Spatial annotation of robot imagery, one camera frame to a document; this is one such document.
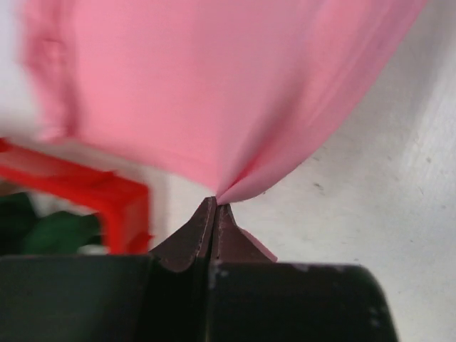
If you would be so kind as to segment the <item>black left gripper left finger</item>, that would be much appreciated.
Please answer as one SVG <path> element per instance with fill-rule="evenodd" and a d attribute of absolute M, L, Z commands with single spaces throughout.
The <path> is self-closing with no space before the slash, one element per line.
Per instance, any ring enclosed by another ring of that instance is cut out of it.
<path fill-rule="evenodd" d="M 3 341 L 203 341 L 216 204 L 146 254 L 1 258 Z"/>

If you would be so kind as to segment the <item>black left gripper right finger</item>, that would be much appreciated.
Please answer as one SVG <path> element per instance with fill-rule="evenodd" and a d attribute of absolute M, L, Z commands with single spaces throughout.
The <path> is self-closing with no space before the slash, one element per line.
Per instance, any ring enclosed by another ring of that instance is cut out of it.
<path fill-rule="evenodd" d="M 206 304 L 208 341 L 396 341 L 367 268 L 269 260 L 218 207 Z"/>

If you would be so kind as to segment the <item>pink t shirt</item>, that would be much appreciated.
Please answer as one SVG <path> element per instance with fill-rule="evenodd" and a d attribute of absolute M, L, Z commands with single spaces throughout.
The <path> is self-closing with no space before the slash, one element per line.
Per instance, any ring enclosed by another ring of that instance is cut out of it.
<path fill-rule="evenodd" d="M 251 199 L 309 158 L 424 1 L 24 1 L 44 139 Z"/>

